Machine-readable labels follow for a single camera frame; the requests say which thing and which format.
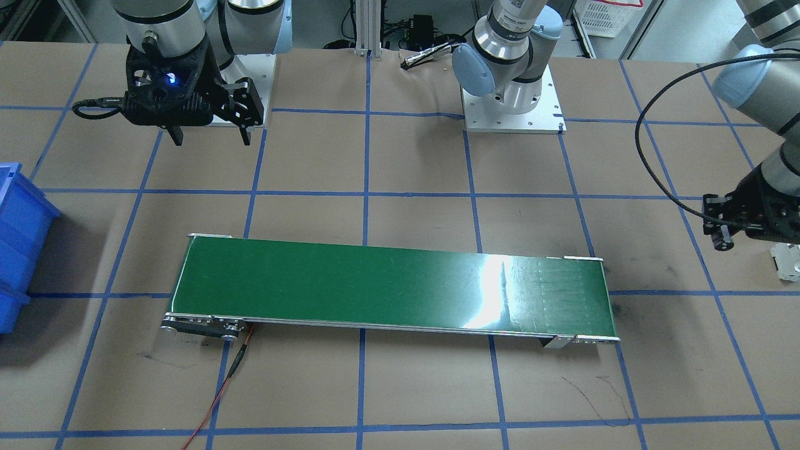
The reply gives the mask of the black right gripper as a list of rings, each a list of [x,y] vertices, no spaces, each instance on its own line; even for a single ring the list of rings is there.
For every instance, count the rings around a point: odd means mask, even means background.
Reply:
[[[181,126],[206,126],[215,117],[238,126],[243,145],[249,146],[252,126],[264,123],[264,105],[254,80],[223,79],[209,47],[171,59],[151,59],[131,47],[126,77],[122,115],[135,125],[166,126],[175,146],[184,142]]]

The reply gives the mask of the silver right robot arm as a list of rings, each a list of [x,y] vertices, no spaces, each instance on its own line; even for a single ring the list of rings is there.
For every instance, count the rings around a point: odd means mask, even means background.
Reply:
[[[278,54],[293,45],[289,1],[114,1],[126,31],[122,115],[181,145],[188,126],[264,126]]]

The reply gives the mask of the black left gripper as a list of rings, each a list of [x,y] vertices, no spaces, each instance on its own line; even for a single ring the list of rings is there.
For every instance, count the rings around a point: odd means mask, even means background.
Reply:
[[[760,167],[723,197],[705,194],[702,213],[712,217],[703,220],[702,230],[717,251],[731,250],[740,231],[751,239],[799,243],[798,197],[772,188]]]

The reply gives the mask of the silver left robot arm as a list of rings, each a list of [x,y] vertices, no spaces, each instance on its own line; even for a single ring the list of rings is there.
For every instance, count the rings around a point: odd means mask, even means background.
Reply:
[[[717,251],[731,250],[737,233],[798,243],[798,2],[740,1],[738,6],[758,43],[678,81],[720,68],[712,93],[783,141],[737,188],[725,196],[705,194],[702,210],[692,210]],[[454,48],[456,79],[472,96],[494,96],[503,110],[531,111],[562,30],[562,17],[544,1],[495,1],[477,20],[471,39]]]

